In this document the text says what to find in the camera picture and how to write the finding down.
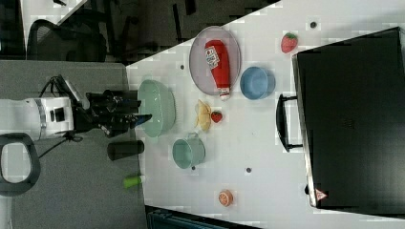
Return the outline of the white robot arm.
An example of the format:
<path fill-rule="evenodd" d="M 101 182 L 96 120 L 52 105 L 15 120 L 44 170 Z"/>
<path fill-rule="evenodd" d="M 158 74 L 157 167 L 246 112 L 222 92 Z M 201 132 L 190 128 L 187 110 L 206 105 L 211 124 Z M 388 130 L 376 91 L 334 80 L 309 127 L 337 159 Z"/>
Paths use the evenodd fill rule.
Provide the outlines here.
<path fill-rule="evenodd" d="M 131 94 L 63 93 L 1 101 L 1 195 L 16 197 L 28 192 L 41 173 L 41 155 L 35 143 L 60 138 L 77 141 L 78 133 L 99 128 L 108 137 L 124 134 L 150 120 L 140 114 L 141 102 Z"/>

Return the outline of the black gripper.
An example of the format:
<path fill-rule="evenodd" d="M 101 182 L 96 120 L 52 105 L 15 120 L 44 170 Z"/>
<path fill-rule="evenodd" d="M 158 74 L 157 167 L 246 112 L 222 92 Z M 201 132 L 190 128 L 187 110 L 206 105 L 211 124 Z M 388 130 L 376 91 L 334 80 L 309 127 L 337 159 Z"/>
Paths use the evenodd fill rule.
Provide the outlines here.
<path fill-rule="evenodd" d="M 105 90 L 102 94 L 86 93 L 88 109 L 76 107 L 74 124 L 77 133 L 101 129 L 107 137 L 127 133 L 152 118 L 151 114 L 138 114 L 141 102 L 137 91 Z"/>

